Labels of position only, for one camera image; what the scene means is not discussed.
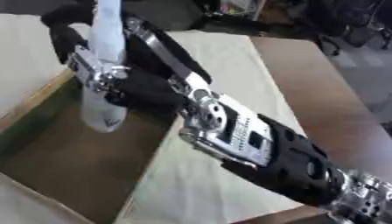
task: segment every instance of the white bottle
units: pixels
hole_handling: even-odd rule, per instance
[[[88,46],[101,61],[122,63],[125,40],[121,20],[121,0],[98,0]],[[124,122],[127,109],[105,100],[105,92],[96,93],[86,87],[82,96],[82,120],[99,132],[117,130]]]

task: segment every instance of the white fabric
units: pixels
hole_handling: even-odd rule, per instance
[[[213,90],[304,134],[250,39],[198,31],[171,34],[213,76]],[[171,127],[117,224],[215,224],[300,206],[236,177],[193,150]]]
[[[0,217],[7,224],[93,224],[0,174]]]
[[[39,17],[0,14],[0,117],[62,70]]]

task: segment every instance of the chair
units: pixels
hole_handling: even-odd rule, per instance
[[[270,25],[221,13],[220,0],[193,0],[202,16],[189,26],[189,30],[201,30],[209,24],[226,26],[242,34],[260,36],[270,31]]]
[[[382,49],[388,49],[391,41],[390,29],[379,19],[385,0],[340,1],[338,16],[347,23],[348,31],[344,40],[352,46],[364,46],[375,34],[380,33],[384,40]]]
[[[347,24],[341,23],[334,11],[333,0],[309,0],[306,10],[306,24],[312,33],[313,41],[321,51],[325,50],[324,43],[332,45],[335,49],[333,56],[340,55],[341,47],[333,38],[344,35]]]

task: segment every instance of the table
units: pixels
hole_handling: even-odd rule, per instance
[[[322,52],[308,41],[252,40],[308,137],[339,167],[392,181],[392,140]],[[291,223],[322,213],[302,206],[240,223]]]

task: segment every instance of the robotic hand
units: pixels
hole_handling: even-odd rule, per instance
[[[91,8],[85,10],[92,17]],[[52,23],[53,15],[43,16],[43,21],[57,40],[62,39],[53,41],[62,49],[57,51],[59,59],[67,61],[86,87],[106,91],[108,102],[127,106],[134,96],[122,85],[125,79],[112,75],[118,69],[129,77],[140,69],[159,75],[182,99],[185,123],[180,137],[219,159],[223,168],[257,186],[329,210],[338,223],[392,223],[392,185],[366,173],[338,169],[309,139],[212,91],[210,76],[154,25],[123,12],[127,62],[106,67],[73,31],[54,33],[60,22]]]

